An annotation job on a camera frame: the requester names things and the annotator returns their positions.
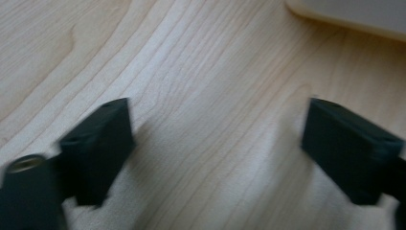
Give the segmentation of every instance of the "light wood surface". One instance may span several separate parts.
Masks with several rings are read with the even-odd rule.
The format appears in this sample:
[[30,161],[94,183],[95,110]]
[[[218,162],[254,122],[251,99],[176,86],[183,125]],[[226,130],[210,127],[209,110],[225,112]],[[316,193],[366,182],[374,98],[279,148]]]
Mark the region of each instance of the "light wood surface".
[[139,147],[72,229],[393,229],[300,150],[307,100],[406,138],[406,44],[292,14],[282,0],[1,1],[0,163],[131,99]]

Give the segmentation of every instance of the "wooden table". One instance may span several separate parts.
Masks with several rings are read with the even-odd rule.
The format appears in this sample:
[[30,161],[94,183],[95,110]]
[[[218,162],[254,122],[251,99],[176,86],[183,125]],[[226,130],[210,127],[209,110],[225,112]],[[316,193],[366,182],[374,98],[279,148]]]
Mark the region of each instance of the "wooden table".
[[128,97],[139,147],[72,229],[393,229],[300,150],[308,98],[406,138],[406,44],[282,0],[2,1],[0,163]]

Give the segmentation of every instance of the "black plastic part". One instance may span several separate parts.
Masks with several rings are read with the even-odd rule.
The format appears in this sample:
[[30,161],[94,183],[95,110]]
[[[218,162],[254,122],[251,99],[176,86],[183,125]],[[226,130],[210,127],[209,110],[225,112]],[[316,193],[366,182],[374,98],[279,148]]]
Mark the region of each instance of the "black plastic part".
[[400,203],[395,211],[395,228],[396,230],[406,229],[406,207],[403,203]]
[[374,205],[403,141],[337,103],[311,99],[302,148],[355,204]]
[[124,161],[133,151],[127,99],[105,103],[59,141],[53,159],[64,197],[78,205],[102,205]]
[[0,190],[0,229],[67,229],[61,203],[101,206],[135,148],[127,99],[105,103],[59,141],[62,153],[11,163]]
[[0,229],[66,228],[52,169],[43,156],[11,163],[0,193]]
[[398,158],[388,169],[383,192],[406,203],[406,162]]

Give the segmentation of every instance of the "white object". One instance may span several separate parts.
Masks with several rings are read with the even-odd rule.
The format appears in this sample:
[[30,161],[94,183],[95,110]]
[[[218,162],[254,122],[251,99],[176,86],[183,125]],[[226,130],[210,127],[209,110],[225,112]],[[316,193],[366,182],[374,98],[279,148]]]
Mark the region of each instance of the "white object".
[[286,0],[295,13],[406,41],[406,0]]

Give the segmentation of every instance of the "wood grain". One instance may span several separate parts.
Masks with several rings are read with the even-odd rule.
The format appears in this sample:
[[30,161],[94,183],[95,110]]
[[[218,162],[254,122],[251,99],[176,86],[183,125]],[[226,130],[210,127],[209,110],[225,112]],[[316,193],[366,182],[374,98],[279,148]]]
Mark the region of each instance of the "wood grain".
[[131,99],[139,147],[72,229],[393,229],[300,150],[307,100],[406,138],[406,45],[299,18],[282,0],[2,1],[0,165]]

